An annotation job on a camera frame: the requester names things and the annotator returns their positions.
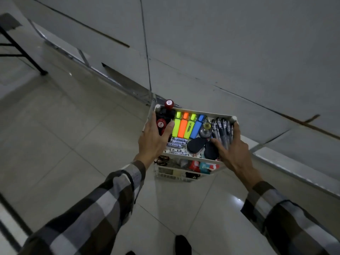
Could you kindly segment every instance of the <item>black shoe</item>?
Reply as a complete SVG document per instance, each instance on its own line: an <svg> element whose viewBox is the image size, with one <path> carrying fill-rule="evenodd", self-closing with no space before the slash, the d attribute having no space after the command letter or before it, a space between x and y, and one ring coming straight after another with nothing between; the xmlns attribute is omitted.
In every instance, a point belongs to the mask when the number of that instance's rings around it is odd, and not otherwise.
<svg viewBox="0 0 340 255"><path fill-rule="evenodd" d="M177 235L175 238L175 254L176 255L191 255L191 245L187 238L182 235Z"/></svg>

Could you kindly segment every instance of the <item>highlighter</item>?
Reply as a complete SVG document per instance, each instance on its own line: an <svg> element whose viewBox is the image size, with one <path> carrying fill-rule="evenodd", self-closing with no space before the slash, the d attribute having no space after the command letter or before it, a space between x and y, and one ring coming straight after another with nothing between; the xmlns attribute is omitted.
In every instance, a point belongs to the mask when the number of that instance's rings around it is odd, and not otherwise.
<svg viewBox="0 0 340 255"><path fill-rule="evenodd" d="M180 128L178 130L177 137L183 138L184 133L185 133L185 128L187 127L187 124L188 124L188 119L189 119L189 113L184 112L181 123L180 123Z"/></svg>
<svg viewBox="0 0 340 255"><path fill-rule="evenodd" d="M205 115L198 116L197 121L195 122L195 125L193 127L193 130L190 134L190 139L194 139L194 138L197 137L197 134L198 134L198 132L199 132L201 126L202 126L202 122L203 122L204 118L205 118Z"/></svg>
<svg viewBox="0 0 340 255"><path fill-rule="evenodd" d="M181 124L181 112L180 111L176 111L174 121L175 121L175 126L173 127L173 130L172 130L172 136L177 137L178 130L180 129L180 124Z"/></svg>
<svg viewBox="0 0 340 255"><path fill-rule="evenodd" d="M184 136L183 136L185 139L189 139L190 134L193 130L193 126L195 124L195 121L196 121L196 114L191 114L190 117L189 117L189 121L187 123L187 127L185 128Z"/></svg>

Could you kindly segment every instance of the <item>hand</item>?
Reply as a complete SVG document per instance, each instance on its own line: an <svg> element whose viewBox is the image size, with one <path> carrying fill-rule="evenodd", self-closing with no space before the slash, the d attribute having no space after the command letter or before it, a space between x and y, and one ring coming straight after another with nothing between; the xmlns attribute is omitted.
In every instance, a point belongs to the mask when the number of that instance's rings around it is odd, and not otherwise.
<svg viewBox="0 0 340 255"><path fill-rule="evenodd" d="M169 122L163 135L160 136L156 124L156 114L153 112L151 120L147 122L144 132L139 137L139 153L134 160L141 161L148 169L155 158L159 157L165 150L174 125L175 122Z"/></svg>
<svg viewBox="0 0 340 255"><path fill-rule="evenodd" d="M263 181L260 173L253 167L248 144L241 141L241 131L237 122L234 123L234 139L229 150L226 150L217 139L211 141L217 147L221 161L236 174L248 191Z"/></svg>

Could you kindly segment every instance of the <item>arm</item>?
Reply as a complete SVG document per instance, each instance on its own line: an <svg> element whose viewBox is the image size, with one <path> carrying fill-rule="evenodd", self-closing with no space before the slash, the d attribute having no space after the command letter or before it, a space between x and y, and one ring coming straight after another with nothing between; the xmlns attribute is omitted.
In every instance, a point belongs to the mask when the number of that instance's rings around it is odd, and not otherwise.
<svg viewBox="0 0 340 255"><path fill-rule="evenodd" d="M241 212L278 254L339 254L340 243L306 210L281 195L253 167L237 123L229 150L212 140L220 158L249 191Z"/></svg>
<svg viewBox="0 0 340 255"><path fill-rule="evenodd" d="M172 129L169 123L159 136L153 114L138 140L134 161L110 173L89 195L30 236L19 254L110 254L133 211L146 170L162 154Z"/></svg>

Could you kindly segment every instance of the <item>plaid shirt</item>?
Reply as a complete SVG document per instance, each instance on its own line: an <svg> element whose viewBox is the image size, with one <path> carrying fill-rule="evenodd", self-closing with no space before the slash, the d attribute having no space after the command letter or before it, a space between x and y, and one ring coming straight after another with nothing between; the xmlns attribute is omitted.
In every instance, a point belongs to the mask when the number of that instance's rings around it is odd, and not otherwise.
<svg viewBox="0 0 340 255"><path fill-rule="evenodd" d="M30 236L19 254L110 254L132 213L146 169L135 161ZM249 193L241 212L279 254L340 254L340 244L308 212L266 182Z"/></svg>

